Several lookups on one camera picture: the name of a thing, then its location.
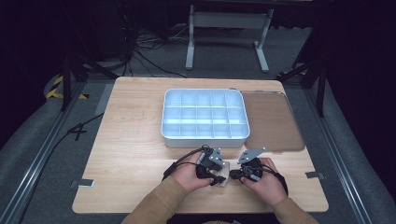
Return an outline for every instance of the gray floor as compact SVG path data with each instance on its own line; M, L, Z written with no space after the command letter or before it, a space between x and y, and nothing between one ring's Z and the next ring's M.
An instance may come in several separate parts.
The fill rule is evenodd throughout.
M198 32L194 67L191 71L186 71L184 68L188 43L186 36L160 49L142 51L142 53L161 68L187 77L274 79L279 72L291 69L309 33L310 29L271 29L264 45L264 53L270 67L268 74L260 70L252 47L253 41L260 36L256 31L246 30L235 35L217 30ZM140 56L131 60L130 67L131 69L127 67L125 76L178 77L161 71ZM123 68L114 72L122 75ZM364 157L359 143L332 97L331 88L327 86L326 89L325 119L318 119L309 98L315 94L315 88L302 90L294 84L298 80L299 77L292 78L285 82L284 87L315 168L325 176L320 182L330 206L327 212L313 213L312 216L320 223L396 223L394 201ZM49 80L49 85L43 93L47 93L52 83L53 80ZM112 84L112 80L101 74L91 74L81 92L89 94L89 99L76 100L65 118L57 139L77 124L100 114L105 109ZM46 140L52 124L60 115L61 106L62 99L49 98L45 105L26 120L0 151L0 211L7 209L24 174ZM75 134L69 134L55 148L39 179L35 193L26 206L21 223L120 223L126 216L126 214L78 215L72 210L77 190L70 188L70 183L82 176L100 121L101 118L85 124L83 130L87 132L77 141ZM323 132L321 123L328 128L333 145L329 143L329 136ZM359 198L350 198L346 193L348 183L345 184L343 174L337 169L339 164L333 161L334 146L346 166L353 187L359 193ZM362 201L367 217L371 221L367 219L361 221L360 216L357 216L353 202L358 201ZM252 220L241 216L239 221L265 223L259 218L264 217L254 216ZM201 220L205 218L195 218L195 221ZM178 219L174 218L171 221L177 223Z

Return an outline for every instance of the hand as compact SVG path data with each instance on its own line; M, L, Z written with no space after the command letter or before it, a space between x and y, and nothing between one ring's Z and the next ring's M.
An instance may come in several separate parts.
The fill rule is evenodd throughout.
M184 163L177 167L177 169L171 174L171 176L188 192L191 193L196 189L200 189L206 187L212 183L212 178L206 179L198 179L197 174L195 173L196 163L198 162L199 157L202 152L197 152L186 160L182 162L191 162Z
M261 164L271 167L275 172L277 172L277 169L271 159L260 158L260 162ZM262 172L262 178L258 182L251 181L244 177L241 181L249 189L253 190L263 202L268 203L271 206L274 206L288 197L280 181L274 175L267 172Z

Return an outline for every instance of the person's right hand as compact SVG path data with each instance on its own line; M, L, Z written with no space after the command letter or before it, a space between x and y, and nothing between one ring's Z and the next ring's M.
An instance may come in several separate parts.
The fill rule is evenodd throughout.
M271 159L260 158L260 162L261 164L271 167L275 172L277 172L277 169ZM241 181L249 189L253 190L263 202L268 203L270 206L274 206L288 197L280 181L274 175L267 172L262 172L262 178L258 182L251 181L244 177Z

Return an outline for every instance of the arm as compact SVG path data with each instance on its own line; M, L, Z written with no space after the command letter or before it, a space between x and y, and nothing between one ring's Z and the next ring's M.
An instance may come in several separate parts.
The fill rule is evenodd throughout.
M262 164L271 167L275 172L278 172L271 159L260 158L260 161ZM242 178L242 182L253 190L264 203L269 204L273 208L280 223L317 223L288 197L282 184L274 175L263 172L262 178L258 182L253 182L247 178Z
M166 223L187 195L208 186L212 179L198 179L196 162L202 153L195 153L180 164L157 188L149 193L122 224Z

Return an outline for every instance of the dark background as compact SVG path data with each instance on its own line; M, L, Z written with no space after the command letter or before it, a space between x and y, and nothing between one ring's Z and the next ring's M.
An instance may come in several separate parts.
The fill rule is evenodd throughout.
M390 1L332 4L324 11L305 9L306 16L281 8L272 25L314 27L297 62L326 59L333 94L395 198L395 8ZM166 38L170 27L186 22L188 12L188 6L113 1L1 0L0 147L45 103L44 86L59 73L65 45L93 61L117 60L130 53L139 27Z

